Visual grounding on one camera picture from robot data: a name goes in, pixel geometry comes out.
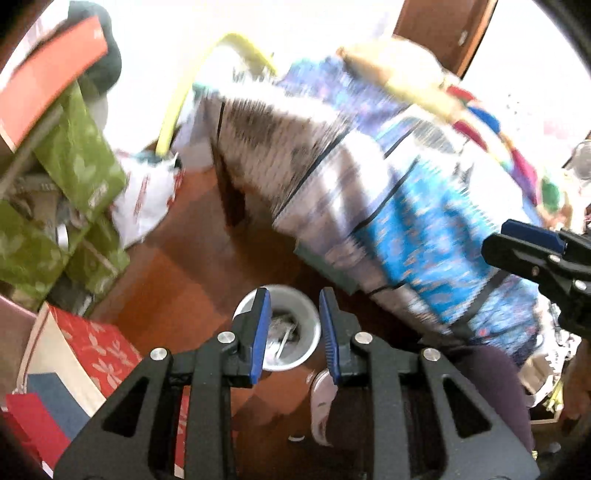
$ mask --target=wooden door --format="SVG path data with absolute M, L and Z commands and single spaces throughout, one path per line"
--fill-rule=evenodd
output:
M 463 75 L 484 35 L 496 0 L 406 0 L 394 33 L 431 50 Z

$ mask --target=metal screw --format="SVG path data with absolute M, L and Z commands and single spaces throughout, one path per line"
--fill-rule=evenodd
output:
M 441 358 L 441 352 L 436 348 L 425 348 L 425 350 L 423 350 L 423 357 L 430 362 L 436 362 Z
M 167 355 L 168 352 L 166 351 L 166 348 L 162 348 L 161 346 L 150 352 L 150 358 L 152 360 L 164 360 Z
M 220 343 L 232 343 L 236 340 L 236 335 L 233 332 L 222 332 L 217 334 L 217 341 Z
M 580 290 L 580 291 L 587 290 L 587 284 L 583 280 L 575 280 L 573 283 L 574 283 L 574 287 L 577 290 Z
M 357 343 L 362 343 L 363 345 L 367 345 L 372 342 L 374 337 L 371 336 L 371 333 L 367 332 L 357 332 L 355 334 L 355 340 Z

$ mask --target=white plastic bag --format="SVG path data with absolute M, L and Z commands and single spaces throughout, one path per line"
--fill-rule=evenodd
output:
M 121 237 L 121 247 L 128 248 L 143 241 L 164 219 L 184 172 L 175 167 L 176 155 L 157 163 L 146 161 L 147 153 L 133 156 L 117 151 L 115 155 L 128 182 L 113 202 L 111 217 Z

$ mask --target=black strap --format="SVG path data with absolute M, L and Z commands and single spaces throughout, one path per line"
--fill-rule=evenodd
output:
M 476 316 L 491 293 L 499 288 L 508 276 L 509 272 L 499 270 L 488 280 L 488 282 L 486 282 L 484 287 L 482 287 L 482 290 L 478 293 L 478 295 L 476 295 L 464 314 L 449 326 L 449 329 L 452 331 L 455 337 L 465 342 L 469 342 L 475 337 L 475 334 L 468 323 Z
M 223 121 L 223 111 L 226 108 L 226 101 L 223 100 L 222 101 L 222 105 L 220 106 L 220 118 L 217 122 L 217 136 L 216 136 L 216 142 L 220 141 L 220 133 L 222 132 L 222 121 Z
M 404 132 L 402 136 L 394 142 L 394 145 L 388 149 L 384 158 L 388 158 L 394 150 L 398 148 L 398 146 L 402 143 L 402 141 L 407 138 L 411 133 L 413 133 L 419 125 L 419 122 L 416 122 L 414 125 L 410 125 L 408 132 Z
M 298 182 L 295 189 L 293 189 L 293 191 L 288 195 L 287 200 L 283 202 L 283 205 L 281 205 L 281 208 L 279 209 L 277 214 L 273 217 L 273 220 L 275 220 L 277 217 L 279 217 L 279 215 L 283 212 L 283 210 L 285 209 L 287 204 L 291 202 L 291 199 L 294 196 L 296 196 L 296 193 L 299 191 L 299 189 L 302 187 L 302 185 L 306 182 L 306 180 L 308 180 L 308 178 L 310 177 L 312 172 L 318 167 L 318 165 L 320 165 L 320 163 L 329 155 L 329 153 L 331 153 L 345 139 L 345 137 L 347 135 L 349 135 L 350 133 L 351 133 L 351 129 L 346 128 L 343 132 L 341 132 L 339 135 L 336 136 L 336 138 L 329 144 L 328 147 L 326 147 L 322 151 L 322 153 L 320 155 L 318 155 L 316 160 L 314 160 L 314 163 L 312 165 L 310 165 L 308 170 L 306 170 L 306 173 L 301 178 L 301 180 Z
M 355 228 L 353 228 L 352 233 L 355 233 L 355 232 L 361 230 L 363 227 L 368 226 L 371 222 L 373 222 L 375 220 L 375 218 L 379 215 L 379 213 L 382 211 L 384 206 L 389 202 L 389 200 L 394 196 L 394 194 L 396 194 L 398 189 L 406 181 L 406 179 L 408 178 L 410 173 L 414 170 L 414 167 L 417 166 L 417 164 L 418 164 L 418 157 L 413 160 L 413 163 L 411 163 L 411 165 L 408 168 L 408 170 L 406 171 L 406 173 L 398 179 L 398 181 L 394 184 L 394 187 L 392 187 L 392 190 L 390 190 L 390 192 L 386 195 L 386 198 L 384 200 L 382 200 L 382 202 L 375 209 L 375 211 L 369 217 L 367 217 L 365 220 L 359 222 L 357 224 L 357 226 Z
M 398 288 L 402 287 L 406 285 L 406 282 L 398 282 L 394 285 L 382 285 L 381 287 L 376 288 L 375 290 L 372 290 L 371 292 L 368 293 L 368 296 L 370 297 L 371 295 L 375 295 L 376 293 L 380 293 L 381 291 L 384 290 L 397 290 Z

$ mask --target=blanket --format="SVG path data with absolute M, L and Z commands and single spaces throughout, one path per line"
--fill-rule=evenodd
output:
M 564 176 L 544 163 L 526 160 L 491 111 L 470 92 L 447 84 L 432 53 L 395 35 L 341 47 L 337 54 L 366 80 L 420 105 L 496 158 L 536 207 L 544 226 L 576 225 L 569 202 L 573 195 Z
M 419 331 L 525 361 L 537 286 L 488 266 L 480 248 L 508 218 L 540 219 L 482 149 L 338 59 L 300 62 L 274 86 L 227 87 L 205 101 L 232 180 L 269 200 L 274 229 L 382 307 L 405 309 Z

